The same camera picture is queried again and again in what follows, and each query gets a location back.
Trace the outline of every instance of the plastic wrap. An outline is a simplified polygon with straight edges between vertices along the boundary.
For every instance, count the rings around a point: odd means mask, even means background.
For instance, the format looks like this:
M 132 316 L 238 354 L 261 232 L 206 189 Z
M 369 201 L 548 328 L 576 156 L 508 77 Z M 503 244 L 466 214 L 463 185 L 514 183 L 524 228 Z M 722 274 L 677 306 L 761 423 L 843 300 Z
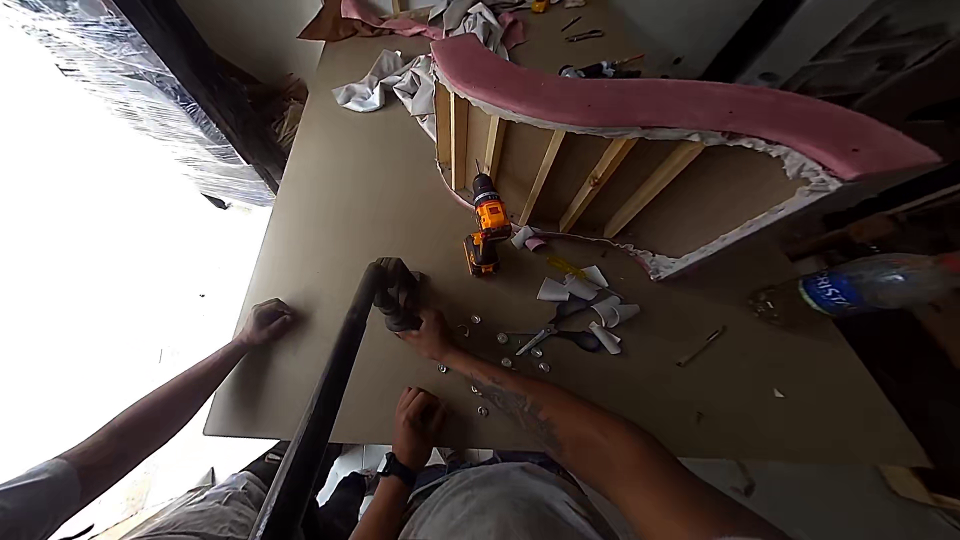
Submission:
M 0 6 L 7 24 L 53 53 L 64 76 L 169 148 L 201 193 L 273 204 L 263 179 L 110 0 L 0 0 Z

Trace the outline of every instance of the screwdriver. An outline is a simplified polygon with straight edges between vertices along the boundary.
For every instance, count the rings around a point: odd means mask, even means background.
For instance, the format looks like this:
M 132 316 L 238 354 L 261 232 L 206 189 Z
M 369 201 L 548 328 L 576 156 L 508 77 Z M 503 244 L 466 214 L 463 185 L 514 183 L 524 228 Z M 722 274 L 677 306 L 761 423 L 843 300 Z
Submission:
M 602 288 L 603 290 L 611 293 L 613 296 L 619 298 L 620 300 L 624 300 L 622 294 L 620 294 L 620 293 L 614 291 L 613 289 L 611 289 L 611 288 L 609 288 L 609 287 L 606 287 L 606 286 L 604 286 L 604 285 L 601 285 L 600 283 L 595 282 L 594 280 L 588 278 L 588 277 L 587 277 L 587 272 L 584 272 L 583 270 L 581 270 L 580 268 L 577 268 L 576 266 L 570 264 L 570 263 L 567 262 L 566 260 L 564 260 L 564 259 L 562 259 L 562 258 L 559 258 L 559 257 L 555 257 L 555 256 L 550 255 L 550 256 L 547 256 L 546 261 L 550 264 L 550 266 L 553 266 L 554 268 L 557 268 L 557 269 L 559 269 L 560 271 L 565 272 L 566 274 L 573 274 L 573 275 L 576 276 L 577 278 L 580 278 L 581 280 L 583 280 L 583 281 L 585 281 L 585 282 L 587 282 L 587 283 L 593 283 L 594 285 L 596 285 L 596 286 Z

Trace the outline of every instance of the curved foam padding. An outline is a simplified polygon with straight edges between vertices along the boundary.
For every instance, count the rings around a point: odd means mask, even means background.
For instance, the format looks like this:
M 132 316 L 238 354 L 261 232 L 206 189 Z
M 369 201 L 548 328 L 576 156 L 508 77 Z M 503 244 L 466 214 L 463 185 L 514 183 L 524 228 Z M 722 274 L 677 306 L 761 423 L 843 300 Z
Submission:
M 458 94 L 558 129 L 661 127 L 755 136 L 790 147 L 847 182 L 941 161 L 869 116 L 790 92 L 669 79 L 571 79 L 504 61 L 474 35 L 434 41 L 431 48 Z

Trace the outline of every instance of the water bottle label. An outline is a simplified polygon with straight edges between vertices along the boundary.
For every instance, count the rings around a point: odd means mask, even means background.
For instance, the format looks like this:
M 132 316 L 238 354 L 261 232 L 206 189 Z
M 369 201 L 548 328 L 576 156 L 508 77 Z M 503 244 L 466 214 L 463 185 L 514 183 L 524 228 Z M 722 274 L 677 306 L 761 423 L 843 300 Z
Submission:
M 847 276 L 829 270 L 800 278 L 800 295 L 814 309 L 832 316 L 855 313 L 867 306 Z

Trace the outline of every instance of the wristwatch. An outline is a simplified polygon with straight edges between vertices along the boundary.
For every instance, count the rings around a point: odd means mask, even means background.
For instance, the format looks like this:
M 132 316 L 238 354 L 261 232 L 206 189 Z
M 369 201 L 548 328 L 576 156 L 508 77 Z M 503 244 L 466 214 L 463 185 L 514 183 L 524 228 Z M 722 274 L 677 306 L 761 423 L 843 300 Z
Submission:
M 380 471 L 380 476 L 397 477 L 400 481 L 407 484 L 409 488 L 413 488 L 414 484 L 417 483 L 417 473 L 410 467 L 400 463 L 400 460 L 396 458 L 396 454 L 393 452 L 387 452 L 387 464 L 384 465 L 383 470 Z

